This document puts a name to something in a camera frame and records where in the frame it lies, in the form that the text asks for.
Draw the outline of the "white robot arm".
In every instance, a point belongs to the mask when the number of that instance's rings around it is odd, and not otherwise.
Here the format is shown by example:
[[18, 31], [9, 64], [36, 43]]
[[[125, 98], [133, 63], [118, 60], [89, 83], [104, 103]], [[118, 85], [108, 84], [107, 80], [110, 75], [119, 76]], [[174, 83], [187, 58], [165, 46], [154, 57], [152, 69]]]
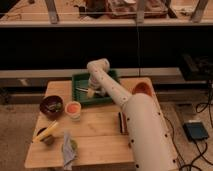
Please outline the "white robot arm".
[[136, 171], [178, 171], [177, 153], [156, 101], [145, 93], [132, 95], [108, 74], [107, 59], [87, 64], [89, 82], [100, 85], [126, 116]]

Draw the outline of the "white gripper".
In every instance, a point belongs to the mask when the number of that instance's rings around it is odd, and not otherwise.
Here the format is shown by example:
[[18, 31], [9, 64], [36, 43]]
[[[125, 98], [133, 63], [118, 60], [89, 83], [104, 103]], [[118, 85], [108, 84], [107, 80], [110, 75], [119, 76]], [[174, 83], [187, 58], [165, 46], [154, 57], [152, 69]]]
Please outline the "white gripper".
[[100, 95], [101, 97], [104, 97], [106, 95], [105, 89], [102, 88], [101, 85], [97, 82], [97, 80], [92, 76], [89, 77], [88, 86], [88, 98], [93, 98], [95, 94]]

